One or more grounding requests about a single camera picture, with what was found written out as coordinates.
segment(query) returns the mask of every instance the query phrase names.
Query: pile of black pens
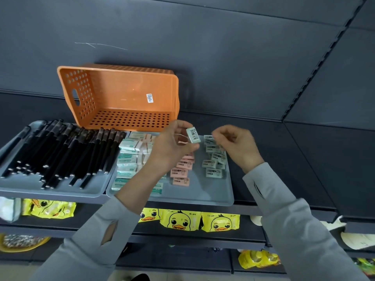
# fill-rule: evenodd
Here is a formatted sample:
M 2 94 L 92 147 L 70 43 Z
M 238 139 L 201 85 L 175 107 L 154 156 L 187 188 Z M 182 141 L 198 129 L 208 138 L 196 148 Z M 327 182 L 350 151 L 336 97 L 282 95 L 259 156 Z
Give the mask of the pile of black pens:
M 125 136 L 115 129 L 86 130 L 62 120 L 45 121 L 27 137 L 30 130 L 25 127 L 0 156 L 1 165 L 26 138 L 1 177 L 38 174 L 42 189 L 54 189 L 63 179 L 71 179 L 70 186 L 81 179 L 79 187 L 84 189 L 97 173 L 108 174 Z

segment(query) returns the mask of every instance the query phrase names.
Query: orange plastic basket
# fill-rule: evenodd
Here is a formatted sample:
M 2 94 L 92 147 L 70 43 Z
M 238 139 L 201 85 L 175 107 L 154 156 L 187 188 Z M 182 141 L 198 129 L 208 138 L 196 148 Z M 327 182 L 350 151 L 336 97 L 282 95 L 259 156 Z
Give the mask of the orange plastic basket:
M 161 132 L 177 119 L 179 80 L 171 70 L 85 64 L 59 66 L 57 73 L 80 127 Z

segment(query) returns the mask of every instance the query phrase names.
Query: white price sticker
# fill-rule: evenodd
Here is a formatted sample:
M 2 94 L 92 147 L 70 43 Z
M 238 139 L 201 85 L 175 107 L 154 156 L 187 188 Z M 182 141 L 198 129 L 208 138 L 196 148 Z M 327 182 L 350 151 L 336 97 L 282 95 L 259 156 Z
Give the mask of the white price sticker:
M 153 103 L 154 99 L 152 98 L 152 94 L 146 94 L 148 103 Z

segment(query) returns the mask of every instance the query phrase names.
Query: basket handle hole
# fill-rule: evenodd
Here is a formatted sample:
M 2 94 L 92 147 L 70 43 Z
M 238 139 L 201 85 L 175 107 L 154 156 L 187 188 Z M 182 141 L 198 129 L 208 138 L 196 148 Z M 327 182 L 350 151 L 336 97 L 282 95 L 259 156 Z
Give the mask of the basket handle hole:
M 77 106 L 80 106 L 81 105 L 81 102 L 79 100 L 77 100 L 76 98 L 78 98 L 78 93 L 77 93 L 77 90 L 76 89 L 72 89 L 72 95 L 73 97 L 75 98 L 74 101 L 75 101 L 75 104 Z

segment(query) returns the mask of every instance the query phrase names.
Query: yellow wet wipes package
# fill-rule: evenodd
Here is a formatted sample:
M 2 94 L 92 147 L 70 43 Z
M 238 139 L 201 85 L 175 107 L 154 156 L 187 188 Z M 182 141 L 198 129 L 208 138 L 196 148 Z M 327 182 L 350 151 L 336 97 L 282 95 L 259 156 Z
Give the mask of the yellow wet wipes package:
M 201 212 L 160 209 L 160 224 L 166 228 L 196 231 L 201 222 Z
M 157 209 L 157 208 L 143 208 L 142 213 L 141 213 L 141 218 L 138 221 L 138 223 L 155 221 L 155 220 L 160 220 L 159 209 Z
M 229 231 L 240 228 L 240 215 L 202 212 L 203 227 L 202 230 L 210 231 Z
M 65 219 L 74 216 L 76 205 L 75 202 L 26 198 L 22 202 L 22 215 L 33 215 L 47 219 Z

